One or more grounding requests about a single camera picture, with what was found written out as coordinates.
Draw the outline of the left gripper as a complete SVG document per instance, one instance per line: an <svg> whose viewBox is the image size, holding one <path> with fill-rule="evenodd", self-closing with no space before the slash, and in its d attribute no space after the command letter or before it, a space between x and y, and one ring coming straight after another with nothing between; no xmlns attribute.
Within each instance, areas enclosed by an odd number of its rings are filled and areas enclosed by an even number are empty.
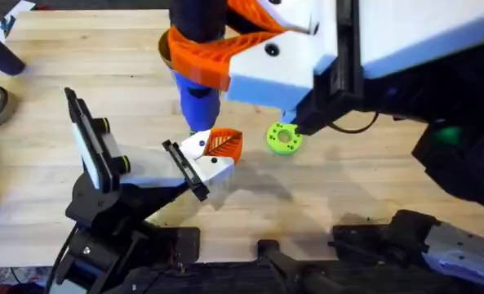
<svg viewBox="0 0 484 294"><path fill-rule="evenodd" d="M129 229L190 190L200 201L208 185L234 170L242 132L198 131L161 149L120 145L114 139L77 140L83 173L72 189L65 215L86 229Z"/></svg>

